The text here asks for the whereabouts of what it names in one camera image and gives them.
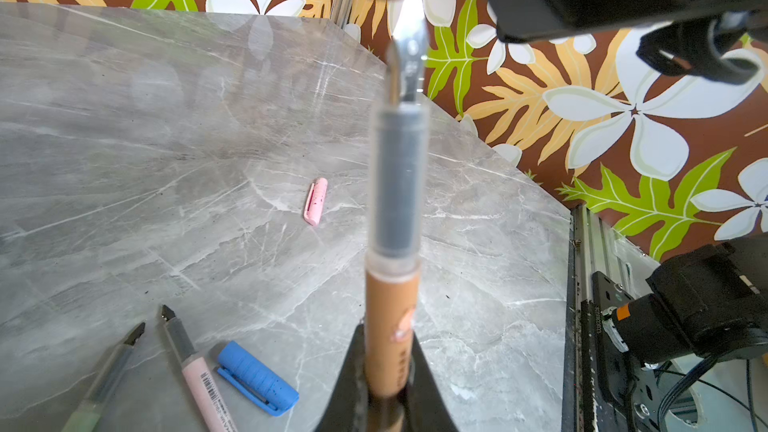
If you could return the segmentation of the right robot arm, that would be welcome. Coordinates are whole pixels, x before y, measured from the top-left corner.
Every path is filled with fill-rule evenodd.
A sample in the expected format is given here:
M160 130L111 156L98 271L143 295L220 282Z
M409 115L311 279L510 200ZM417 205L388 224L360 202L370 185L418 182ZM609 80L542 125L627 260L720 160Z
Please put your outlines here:
M767 0L487 0L469 114L659 266L609 306L645 362L767 348Z

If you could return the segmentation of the pink pen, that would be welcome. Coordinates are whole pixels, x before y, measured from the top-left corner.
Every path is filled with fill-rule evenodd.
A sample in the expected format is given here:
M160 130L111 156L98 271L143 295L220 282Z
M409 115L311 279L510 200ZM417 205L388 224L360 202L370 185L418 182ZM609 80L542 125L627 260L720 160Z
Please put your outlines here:
M163 304L160 309L166 335L180 364L182 375L209 431L237 432L205 358L197 351L183 322Z

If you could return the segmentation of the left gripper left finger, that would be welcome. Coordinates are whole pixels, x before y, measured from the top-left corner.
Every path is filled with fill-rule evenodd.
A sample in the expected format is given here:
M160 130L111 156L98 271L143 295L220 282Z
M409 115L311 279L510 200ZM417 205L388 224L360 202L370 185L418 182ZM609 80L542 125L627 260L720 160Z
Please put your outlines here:
M364 324L352 335L344 362L316 432L363 432L367 428L368 384L364 371Z

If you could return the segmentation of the pink pen cap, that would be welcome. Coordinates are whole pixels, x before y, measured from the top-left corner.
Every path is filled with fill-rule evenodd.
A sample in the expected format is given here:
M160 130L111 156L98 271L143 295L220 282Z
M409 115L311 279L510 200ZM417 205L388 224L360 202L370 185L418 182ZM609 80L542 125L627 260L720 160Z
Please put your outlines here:
M309 186L303 219L311 226L317 226L322 218L327 190L328 181L323 177L315 179Z

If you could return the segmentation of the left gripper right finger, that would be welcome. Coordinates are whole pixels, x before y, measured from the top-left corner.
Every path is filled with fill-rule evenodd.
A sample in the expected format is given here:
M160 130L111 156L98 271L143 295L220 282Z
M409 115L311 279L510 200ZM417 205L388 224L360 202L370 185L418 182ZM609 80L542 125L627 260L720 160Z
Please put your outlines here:
M407 382L407 430L413 432L458 431L442 399L417 336L413 337Z

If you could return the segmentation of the brown pen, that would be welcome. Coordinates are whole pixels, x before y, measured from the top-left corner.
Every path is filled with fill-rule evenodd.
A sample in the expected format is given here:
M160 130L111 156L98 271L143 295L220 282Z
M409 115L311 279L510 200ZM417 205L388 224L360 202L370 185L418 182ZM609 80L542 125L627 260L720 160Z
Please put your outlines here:
M421 276L421 209L429 140L422 101L428 34L423 0L403 0L387 51L387 90L371 116L365 258L365 428L399 431Z

